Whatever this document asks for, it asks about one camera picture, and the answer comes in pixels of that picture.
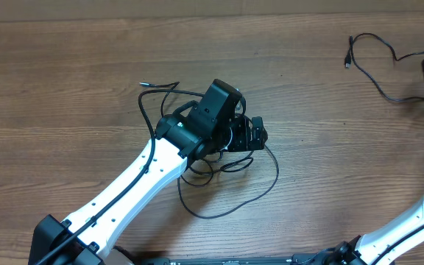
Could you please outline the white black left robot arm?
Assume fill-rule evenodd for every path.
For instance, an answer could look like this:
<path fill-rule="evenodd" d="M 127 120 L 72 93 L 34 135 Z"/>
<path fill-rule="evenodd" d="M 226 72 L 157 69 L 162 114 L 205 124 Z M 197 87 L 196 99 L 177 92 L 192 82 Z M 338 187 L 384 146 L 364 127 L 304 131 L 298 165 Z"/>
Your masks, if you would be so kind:
<path fill-rule="evenodd" d="M 48 215 L 32 236 L 30 264 L 103 264 L 143 208 L 196 161 L 223 152 L 262 150 L 261 117 L 246 117 L 241 92 L 215 79 L 205 93 L 149 124 L 140 155 L 99 195 L 63 221 Z"/>

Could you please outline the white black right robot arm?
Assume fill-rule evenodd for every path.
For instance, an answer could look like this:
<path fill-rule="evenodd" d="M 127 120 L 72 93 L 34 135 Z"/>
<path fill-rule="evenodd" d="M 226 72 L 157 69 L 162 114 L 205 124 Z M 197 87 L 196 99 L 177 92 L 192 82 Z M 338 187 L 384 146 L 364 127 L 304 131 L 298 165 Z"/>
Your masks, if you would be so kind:
<path fill-rule="evenodd" d="M 424 195 L 410 209 L 371 233 L 327 251 L 322 264 L 384 265 L 424 242 Z"/>

